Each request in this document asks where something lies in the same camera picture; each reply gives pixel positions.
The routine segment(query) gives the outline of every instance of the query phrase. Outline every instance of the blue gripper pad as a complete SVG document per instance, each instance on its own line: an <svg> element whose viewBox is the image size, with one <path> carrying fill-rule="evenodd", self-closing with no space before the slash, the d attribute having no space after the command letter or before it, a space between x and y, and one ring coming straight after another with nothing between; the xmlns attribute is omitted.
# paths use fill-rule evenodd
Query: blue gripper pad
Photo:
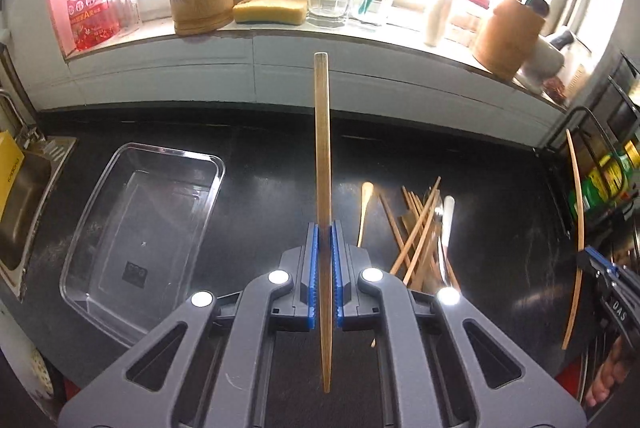
<svg viewBox="0 0 640 428"><path fill-rule="evenodd" d="M342 273L340 271L340 252L338 252L338 232L335 222L331 224L331 259L334 270L335 323L342 328L344 320L344 297L342 295Z"/></svg>
<svg viewBox="0 0 640 428"><path fill-rule="evenodd" d="M314 227L314 239L311 246L311 274L309 275L308 324L309 330L316 328L316 307L318 303L318 225Z"/></svg>

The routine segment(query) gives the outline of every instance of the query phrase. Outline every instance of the white light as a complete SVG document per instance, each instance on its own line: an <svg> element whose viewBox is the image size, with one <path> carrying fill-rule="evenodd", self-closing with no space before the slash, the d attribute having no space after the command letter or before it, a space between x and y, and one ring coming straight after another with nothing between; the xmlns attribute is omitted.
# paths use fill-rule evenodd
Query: white light
<svg viewBox="0 0 640 428"><path fill-rule="evenodd" d="M275 284L285 283L289 279L289 273L281 269L269 273L269 281Z"/></svg>
<svg viewBox="0 0 640 428"><path fill-rule="evenodd" d="M382 280L382 276L382 271L380 271L377 267L367 267L362 272L362 277L367 282L379 282L380 280Z"/></svg>
<svg viewBox="0 0 640 428"><path fill-rule="evenodd" d="M460 293L453 287L443 287L436 296L443 305L455 305L460 301Z"/></svg>
<svg viewBox="0 0 640 428"><path fill-rule="evenodd" d="M191 297L191 303L196 307L206 307L213 302L213 295L207 291L198 291Z"/></svg>

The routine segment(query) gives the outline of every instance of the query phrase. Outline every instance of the clear plastic tray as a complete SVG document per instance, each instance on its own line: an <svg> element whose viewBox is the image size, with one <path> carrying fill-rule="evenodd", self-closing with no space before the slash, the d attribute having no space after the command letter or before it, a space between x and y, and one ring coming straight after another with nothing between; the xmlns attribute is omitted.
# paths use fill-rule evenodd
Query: clear plastic tray
<svg viewBox="0 0 640 428"><path fill-rule="evenodd" d="M120 147L76 227L60 277L65 301L135 344L186 299L224 173L212 155Z"/></svg>

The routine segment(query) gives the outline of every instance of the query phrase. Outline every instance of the pink soap bottle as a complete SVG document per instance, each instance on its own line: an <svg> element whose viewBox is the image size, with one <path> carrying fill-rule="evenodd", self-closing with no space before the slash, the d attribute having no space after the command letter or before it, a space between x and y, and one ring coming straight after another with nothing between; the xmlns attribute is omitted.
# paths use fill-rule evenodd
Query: pink soap bottle
<svg viewBox="0 0 640 428"><path fill-rule="evenodd" d="M79 51L104 42L120 30L107 0L66 0L66 8Z"/></svg>

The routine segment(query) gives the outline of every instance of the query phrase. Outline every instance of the white bottle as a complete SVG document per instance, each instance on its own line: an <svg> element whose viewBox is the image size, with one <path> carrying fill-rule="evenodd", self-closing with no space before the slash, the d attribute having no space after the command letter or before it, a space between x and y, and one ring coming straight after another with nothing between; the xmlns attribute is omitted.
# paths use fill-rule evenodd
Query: white bottle
<svg viewBox="0 0 640 428"><path fill-rule="evenodd" d="M424 8L425 45L435 47L442 40L452 2L453 0L434 0L432 5Z"/></svg>

